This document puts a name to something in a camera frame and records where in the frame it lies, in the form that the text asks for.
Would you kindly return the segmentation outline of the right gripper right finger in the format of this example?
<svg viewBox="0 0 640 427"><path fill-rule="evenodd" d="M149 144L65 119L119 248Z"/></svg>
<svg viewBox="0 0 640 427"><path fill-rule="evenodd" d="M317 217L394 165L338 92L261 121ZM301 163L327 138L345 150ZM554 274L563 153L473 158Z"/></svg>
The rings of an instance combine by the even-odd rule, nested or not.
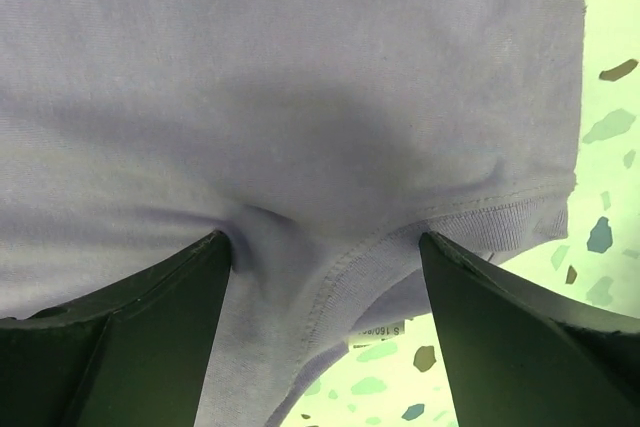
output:
<svg viewBox="0 0 640 427"><path fill-rule="evenodd" d="M419 248L459 425L638 426L638 319L552 292L436 232Z"/></svg>

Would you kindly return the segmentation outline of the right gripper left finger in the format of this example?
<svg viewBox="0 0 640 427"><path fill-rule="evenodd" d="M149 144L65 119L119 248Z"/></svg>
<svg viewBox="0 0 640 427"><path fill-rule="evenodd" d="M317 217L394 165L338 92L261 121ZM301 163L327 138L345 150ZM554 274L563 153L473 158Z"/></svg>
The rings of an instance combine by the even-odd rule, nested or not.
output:
<svg viewBox="0 0 640 427"><path fill-rule="evenodd" d="M213 232L73 301L1 322L5 427L192 427L231 270Z"/></svg>

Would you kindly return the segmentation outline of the purple t shirt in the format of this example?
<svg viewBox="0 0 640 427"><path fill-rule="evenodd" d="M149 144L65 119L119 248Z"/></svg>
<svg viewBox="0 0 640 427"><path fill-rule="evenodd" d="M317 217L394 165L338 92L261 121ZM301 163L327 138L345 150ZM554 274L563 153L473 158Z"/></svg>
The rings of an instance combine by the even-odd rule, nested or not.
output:
<svg viewBox="0 0 640 427"><path fill-rule="evenodd" d="M277 426L349 335L429 311L418 241L567 234L584 0L1 0L1 312L220 229L196 422Z"/></svg>

